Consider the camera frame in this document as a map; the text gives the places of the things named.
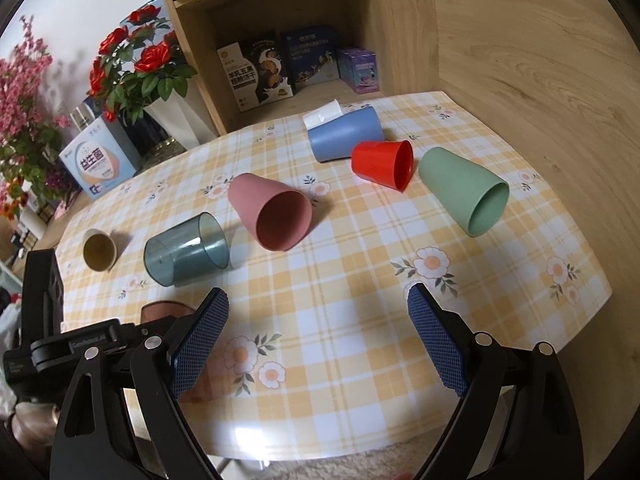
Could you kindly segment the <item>blue plastic cup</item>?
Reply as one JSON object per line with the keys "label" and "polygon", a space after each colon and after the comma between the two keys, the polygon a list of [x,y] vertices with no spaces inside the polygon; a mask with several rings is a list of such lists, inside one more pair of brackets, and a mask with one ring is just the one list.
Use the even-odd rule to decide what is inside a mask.
{"label": "blue plastic cup", "polygon": [[351,158],[359,143],[382,142],[385,136],[375,108],[365,106],[310,129],[308,139],[316,161],[330,162]]}

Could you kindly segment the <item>white faceted vase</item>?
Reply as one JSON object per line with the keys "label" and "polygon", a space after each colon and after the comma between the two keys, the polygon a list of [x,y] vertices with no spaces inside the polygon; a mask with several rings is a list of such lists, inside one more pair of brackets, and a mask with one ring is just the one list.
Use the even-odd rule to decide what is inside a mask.
{"label": "white faceted vase", "polygon": [[144,110],[187,151],[218,138],[198,89],[189,89],[185,98],[172,92],[167,101],[158,98]]}

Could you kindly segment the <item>blue probiotic box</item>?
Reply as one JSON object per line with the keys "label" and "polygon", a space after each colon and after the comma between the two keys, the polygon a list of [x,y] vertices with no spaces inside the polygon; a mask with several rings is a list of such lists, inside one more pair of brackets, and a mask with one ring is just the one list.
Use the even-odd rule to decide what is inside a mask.
{"label": "blue probiotic box", "polygon": [[132,178],[141,162],[120,122],[103,117],[81,130],[58,157],[92,200]]}

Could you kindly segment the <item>golden embossed tray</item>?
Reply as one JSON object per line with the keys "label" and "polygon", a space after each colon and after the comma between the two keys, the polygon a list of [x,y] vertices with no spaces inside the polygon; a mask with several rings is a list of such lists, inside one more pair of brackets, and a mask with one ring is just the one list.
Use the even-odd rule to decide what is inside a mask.
{"label": "golden embossed tray", "polygon": [[141,159],[137,174],[142,174],[166,160],[172,159],[186,152],[186,149],[171,136],[153,146]]}

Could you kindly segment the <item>white bottle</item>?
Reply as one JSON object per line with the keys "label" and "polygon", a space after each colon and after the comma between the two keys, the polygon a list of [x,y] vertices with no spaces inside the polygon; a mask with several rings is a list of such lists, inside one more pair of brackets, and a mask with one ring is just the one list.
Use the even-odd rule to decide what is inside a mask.
{"label": "white bottle", "polygon": [[46,234],[47,223],[29,206],[21,208],[20,222],[36,240],[41,240]]}

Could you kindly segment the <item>red plastic cup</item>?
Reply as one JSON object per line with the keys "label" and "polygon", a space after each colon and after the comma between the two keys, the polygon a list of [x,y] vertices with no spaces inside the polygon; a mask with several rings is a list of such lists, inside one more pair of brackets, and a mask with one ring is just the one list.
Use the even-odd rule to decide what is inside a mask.
{"label": "red plastic cup", "polygon": [[413,174],[409,141],[360,142],[352,150],[352,172],[360,179],[404,192]]}

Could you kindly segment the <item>purple small box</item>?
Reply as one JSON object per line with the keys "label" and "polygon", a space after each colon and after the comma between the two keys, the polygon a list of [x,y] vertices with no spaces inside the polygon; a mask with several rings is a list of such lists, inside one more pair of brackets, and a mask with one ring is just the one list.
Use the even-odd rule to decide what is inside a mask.
{"label": "purple small box", "polygon": [[378,64],[376,55],[368,49],[350,48],[337,52],[341,80],[357,94],[377,92]]}

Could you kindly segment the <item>yellow plaid floral tablecloth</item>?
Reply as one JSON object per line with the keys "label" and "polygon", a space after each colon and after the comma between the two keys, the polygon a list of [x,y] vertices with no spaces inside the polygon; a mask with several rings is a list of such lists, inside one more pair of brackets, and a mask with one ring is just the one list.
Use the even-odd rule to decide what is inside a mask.
{"label": "yellow plaid floral tablecloth", "polygon": [[[352,454],[442,426],[457,397],[446,389],[407,313],[422,283],[473,330],[500,344],[564,347],[608,301],[600,263],[550,185],[514,148],[442,92],[376,99],[387,136],[422,155],[446,150],[506,181],[506,211],[470,237],[413,178],[404,192],[357,178],[349,162],[320,164],[302,118],[250,126],[164,162],[104,195],[68,225],[58,249],[64,327],[136,322],[172,299],[196,306],[209,289],[230,299],[224,331],[181,407],[209,454],[303,460]],[[270,252],[229,202],[239,174],[275,180],[311,202],[307,235]],[[153,281],[147,240],[209,212],[229,265],[181,287]],[[107,272],[82,258],[90,229],[118,257]]]}

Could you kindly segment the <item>transparent brown cup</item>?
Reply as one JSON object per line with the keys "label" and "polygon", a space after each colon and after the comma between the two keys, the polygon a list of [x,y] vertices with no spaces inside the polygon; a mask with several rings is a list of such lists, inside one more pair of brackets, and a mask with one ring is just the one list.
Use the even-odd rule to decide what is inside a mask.
{"label": "transparent brown cup", "polygon": [[226,318],[217,321],[216,308],[204,301],[192,309],[178,301],[154,301],[146,304],[140,314],[143,325],[151,327],[167,321],[168,330],[162,339],[167,347],[164,361],[168,365],[169,390],[176,400],[198,382]]}

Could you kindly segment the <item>beige plastic cup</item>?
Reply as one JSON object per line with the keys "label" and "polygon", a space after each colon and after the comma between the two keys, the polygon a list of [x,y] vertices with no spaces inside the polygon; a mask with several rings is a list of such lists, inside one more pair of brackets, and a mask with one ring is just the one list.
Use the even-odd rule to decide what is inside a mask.
{"label": "beige plastic cup", "polygon": [[118,249],[114,240],[106,233],[90,229],[82,239],[82,258],[90,270],[107,272],[114,266]]}

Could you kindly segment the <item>pink plastic cup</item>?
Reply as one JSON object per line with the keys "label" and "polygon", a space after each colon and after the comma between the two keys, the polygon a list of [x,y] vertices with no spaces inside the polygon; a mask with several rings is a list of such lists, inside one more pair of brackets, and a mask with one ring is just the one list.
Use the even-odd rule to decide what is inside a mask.
{"label": "pink plastic cup", "polygon": [[310,199],[282,182],[239,174],[229,185],[228,197],[245,229],[270,252],[286,252],[310,229]]}

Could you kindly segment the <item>white plastic cup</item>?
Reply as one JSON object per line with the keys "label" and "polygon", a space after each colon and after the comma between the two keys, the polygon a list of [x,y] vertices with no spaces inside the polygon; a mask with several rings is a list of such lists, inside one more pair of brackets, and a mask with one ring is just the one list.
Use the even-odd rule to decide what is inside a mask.
{"label": "white plastic cup", "polygon": [[318,128],[327,122],[339,118],[343,115],[343,110],[337,100],[326,103],[307,114],[303,114],[303,122],[307,130]]}

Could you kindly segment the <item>glass cup behind box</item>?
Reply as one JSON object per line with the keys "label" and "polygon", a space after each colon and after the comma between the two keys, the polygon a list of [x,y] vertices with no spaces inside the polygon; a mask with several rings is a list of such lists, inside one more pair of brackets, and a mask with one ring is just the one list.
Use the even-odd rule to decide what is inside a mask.
{"label": "glass cup behind box", "polygon": [[82,102],[70,112],[70,120],[75,128],[81,132],[96,120],[96,114],[90,105]]}

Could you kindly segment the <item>white and black snack box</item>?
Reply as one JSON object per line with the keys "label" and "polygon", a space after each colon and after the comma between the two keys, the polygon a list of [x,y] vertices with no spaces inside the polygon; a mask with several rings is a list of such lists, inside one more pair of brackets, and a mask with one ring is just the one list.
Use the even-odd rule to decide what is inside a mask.
{"label": "white and black snack box", "polygon": [[228,44],[217,54],[241,113],[294,96],[288,61],[274,32]]}

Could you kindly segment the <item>transparent teal cup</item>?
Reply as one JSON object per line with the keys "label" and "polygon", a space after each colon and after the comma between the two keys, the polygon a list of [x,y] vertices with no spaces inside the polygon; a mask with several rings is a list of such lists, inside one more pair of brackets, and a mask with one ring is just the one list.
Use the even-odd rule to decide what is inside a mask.
{"label": "transparent teal cup", "polygon": [[181,287],[224,270],[230,252],[224,230],[209,212],[183,221],[146,241],[145,271],[163,287]]}

